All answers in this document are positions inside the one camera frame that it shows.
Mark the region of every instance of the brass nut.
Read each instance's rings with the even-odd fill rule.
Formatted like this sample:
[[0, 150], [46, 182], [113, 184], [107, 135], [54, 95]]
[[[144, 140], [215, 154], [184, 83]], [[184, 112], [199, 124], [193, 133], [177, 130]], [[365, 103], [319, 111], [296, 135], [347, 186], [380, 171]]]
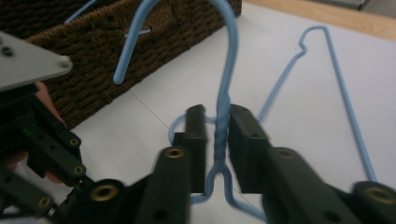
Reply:
[[69, 143], [71, 146], [76, 146], [76, 145], [78, 145], [79, 141], [77, 138], [72, 138], [72, 139], [70, 139]]
[[384, 189], [372, 187], [365, 192], [371, 199], [379, 203], [396, 204], [396, 198]]
[[184, 154], [184, 151], [178, 148], [170, 148], [166, 151], [166, 157], [171, 159], [182, 158]]
[[50, 204], [51, 198], [49, 196], [45, 196], [40, 201], [38, 202], [38, 207], [39, 208], [45, 208]]
[[81, 175], [82, 173], [84, 173], [84, 167], [82, 167], [82, 166], [76, 166], [76, 168], [75, 168], [75, 174]]
[[294, 158], [294, 153], [290, 150], [287, 150], [285, 148], [281, 148], [277, 150], [277, 153], [280, 157], [283, 159], [293, 159]]
[[96, 202], [108, 201], [119, 193], [119, 189], [114, 185], [102, 185], [91, 191], [91, 199]]

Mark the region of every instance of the wicker basket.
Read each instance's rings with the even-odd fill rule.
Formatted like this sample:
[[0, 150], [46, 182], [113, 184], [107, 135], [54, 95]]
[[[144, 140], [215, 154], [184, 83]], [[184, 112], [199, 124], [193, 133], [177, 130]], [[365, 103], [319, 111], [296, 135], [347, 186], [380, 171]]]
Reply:
[[[16, 6], [18, 1], [0, 1], [0, 7], [10, 4], [7, 2], [19, 8]], [[51, 1], [24, 2], [46, 5]], [[0, 14], [0, 30], [27, 37], [38, 46], [72, 59], [74, 67], [71, 73], [46, 81], [52, 100], [69, 128], [80, 124], [224, 24], [220, 14], [206, 0], [162, 0], [148, 14], [143, 29], [150, 28], [151, 32], [139, 37], [124, 82], [117, 86], [112, 82], [112, 76], [140, 1], [112, 1], [110, 5], [107, 5], [110, 1], [98, 1], [101, 4], [96, 5], [95, 10], [92, 8], [74, 21], [62, 24], [86, 0], [73, 2], [75, 4], [63, 3], [67, 7], [61, 10], [62, 13], [42, 9], [29, 10], [32, 15], [25, 15], [22, 9], [8, 7], [12, 13], [0, 9], [3, 13]], [[235, 15], [240, 15], [241, 0], [230, 0], [230, 4]], [[54, 15], [41, 18], [46, 12]], [[17, 20], [7, 23], [7, 16]]]

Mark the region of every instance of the screw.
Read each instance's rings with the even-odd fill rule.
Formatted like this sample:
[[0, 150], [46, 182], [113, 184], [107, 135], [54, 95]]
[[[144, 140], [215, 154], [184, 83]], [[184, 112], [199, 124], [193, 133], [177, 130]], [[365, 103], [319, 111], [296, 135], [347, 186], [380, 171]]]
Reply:
[[13, 55], [12, 49], [10, 47], [2, 47], [1, 52], [7, 57], [11, 57]]
[[68, 68], [72, 65], [72, 61], [68, 56], [61, 56], [59, 57], [59, 65], [63, 68]]

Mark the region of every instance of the table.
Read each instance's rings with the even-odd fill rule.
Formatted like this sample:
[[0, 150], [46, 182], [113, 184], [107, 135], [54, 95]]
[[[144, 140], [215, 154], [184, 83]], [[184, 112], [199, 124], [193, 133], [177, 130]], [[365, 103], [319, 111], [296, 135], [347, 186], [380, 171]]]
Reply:
[[[328, 27], [378, 179], [396, 188], [396, 151], [393, 150], [396, 143], [396, 102], [393, 99], [396, 95], [393, 60], [396, 44], [391, 41], [395, 33], [389, 31], [394, 23], [383, 29], [385, 23], [361, 19], [355, 12], [341, 8], [309, 7], [313, 3], [249, 2], [264, 7], [245, 2], [242, 16], [237, 20], [241, 42], [230, 89], [233, 103], [257, 115], [278, 76], [299, 51], [298, 39], [303, 30], [323, 22], [337, 24]], [[311, 13], [318, 21], [301, 17], [303, 14], [310, 17]], [[337, 15], [332, 16], [334, 23], [326, 13]], [[349, 27], [353, 25], [350, 21], [357, 19], [361, 19], [360, 25]], [[362, 25], [367, 20], [373, 26]], [[158, 152], [169, 146], [167, 132], [177, 115], [198, 104], [205, 106], [207, 115], [215, 115], [226, 39], [226, 30], [221, 29], [78, 125], [73, 131], [82, 139], [81, 153], [88, 176], [94, 180], [114, 178], [126, 185], [132, 184], [152, 171]], [[308, 54], [292, 70], [262, 127], [274, 146], [298, 150], [324, 181], [349, 190], [352, 183], [364, 180], [365, 176], [323, 34], [310, 34], [307, 45]], [[208, 143], [209, 169], [213, 164], [214, 129], [207, 127], [211, 139]], [[19, 172], [30, 174], [22, 166]], [[43, 184], [35, 177], [32, 179], [52, 192], [58, 202], [69, 191], [48, 182]], [[234, 194], [238, 200], [260, 206], [260, 197], [241, 195], [236, 183]], [[191, 208], [191, 223], [261, 222], [232, 209], [225, 202], [219, 176], [212, 198]]]

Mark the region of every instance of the metal plate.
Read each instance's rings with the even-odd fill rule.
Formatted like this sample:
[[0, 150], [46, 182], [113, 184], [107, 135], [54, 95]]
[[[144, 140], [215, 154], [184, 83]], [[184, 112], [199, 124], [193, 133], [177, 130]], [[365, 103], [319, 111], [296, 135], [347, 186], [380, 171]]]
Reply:
[[72, 67], [67, 56], [0, 32], [0, 91], [61, 76]]

